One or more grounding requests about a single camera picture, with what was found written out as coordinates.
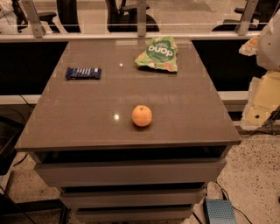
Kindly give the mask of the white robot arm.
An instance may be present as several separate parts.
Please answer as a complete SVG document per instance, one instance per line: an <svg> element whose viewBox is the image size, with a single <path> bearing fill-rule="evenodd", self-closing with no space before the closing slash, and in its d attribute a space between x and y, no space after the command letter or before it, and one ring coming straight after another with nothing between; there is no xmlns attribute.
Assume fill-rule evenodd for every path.
<svg viewBox="0 0 280 224"><path fill-rule="evenodd" d="M260 33L256 61L266 70L280 71L280 10Z"/></svg>

